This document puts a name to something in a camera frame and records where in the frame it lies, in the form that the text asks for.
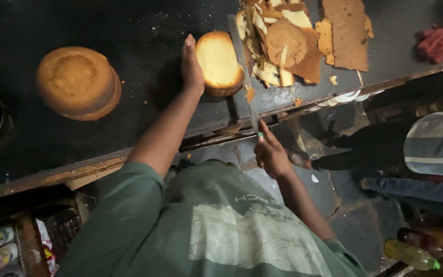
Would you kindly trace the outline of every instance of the man's right hand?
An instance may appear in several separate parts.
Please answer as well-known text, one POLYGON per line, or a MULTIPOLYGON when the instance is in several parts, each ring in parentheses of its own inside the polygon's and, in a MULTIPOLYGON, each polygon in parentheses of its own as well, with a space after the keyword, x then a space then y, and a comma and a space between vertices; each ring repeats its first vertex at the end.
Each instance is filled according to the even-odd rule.
POLYGON ((262 119, 259 120, 259 129, 264 137, 259 138, 259 143, 254 148, 257 165, 275 180, 294 173, 285 149, 273 133, 269 131, 268 126, 262 119))

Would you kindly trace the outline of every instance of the hand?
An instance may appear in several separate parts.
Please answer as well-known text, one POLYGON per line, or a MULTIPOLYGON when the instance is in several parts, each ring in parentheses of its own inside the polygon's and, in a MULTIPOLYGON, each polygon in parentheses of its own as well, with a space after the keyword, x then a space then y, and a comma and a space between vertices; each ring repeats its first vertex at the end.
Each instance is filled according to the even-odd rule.
POLYGON ((194 46, 196 40, 189 34, 182 47, 181 72, 184 79, 183 91, 195 91, 201 96, 204 92, 203 70, 197 62, 196 50, 194 46))
POLYGON ((264 169, 269 177, 279 177, 294 173, 285 149, 268 129, 264 121, 259 120, 259 129, 264 137, 259 138, 259 143, 254 148, 257 165, 264 169))

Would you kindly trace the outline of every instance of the green bottle cap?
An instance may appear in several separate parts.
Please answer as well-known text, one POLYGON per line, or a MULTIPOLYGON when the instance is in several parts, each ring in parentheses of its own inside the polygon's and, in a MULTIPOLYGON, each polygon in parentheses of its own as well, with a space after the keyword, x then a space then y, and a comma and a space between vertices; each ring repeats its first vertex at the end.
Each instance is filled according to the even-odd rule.
POLYGON ((440 263, 437 260, 435 260, 434 266, 432 268, 433 269, 440 269, 440 263))

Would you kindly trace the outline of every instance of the jeans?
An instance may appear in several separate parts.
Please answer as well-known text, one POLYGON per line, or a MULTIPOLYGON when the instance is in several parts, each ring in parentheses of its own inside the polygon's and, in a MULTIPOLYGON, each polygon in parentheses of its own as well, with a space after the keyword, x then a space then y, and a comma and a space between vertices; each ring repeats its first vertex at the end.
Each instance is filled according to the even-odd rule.
POLYGON ((365 185, 366 188, 377 192, 443 202, 443 182, 408 178, 367 178, 365 185))
POLYGON ((403 144, 416 120, 374 124, 338 137, 336 147, 351 149, 313 160, 311 165, 316 170, 386 170, 404 163, 403 144))

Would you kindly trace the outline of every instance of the green t-shirt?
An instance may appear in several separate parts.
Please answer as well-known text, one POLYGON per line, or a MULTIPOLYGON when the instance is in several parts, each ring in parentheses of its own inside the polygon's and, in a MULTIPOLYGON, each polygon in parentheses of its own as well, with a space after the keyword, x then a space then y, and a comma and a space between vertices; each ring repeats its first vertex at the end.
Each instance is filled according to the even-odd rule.
POLYGON ((148 165, 125 164, 57 277, 366 276, 237 167, 207 161, 163 192, 148 165))

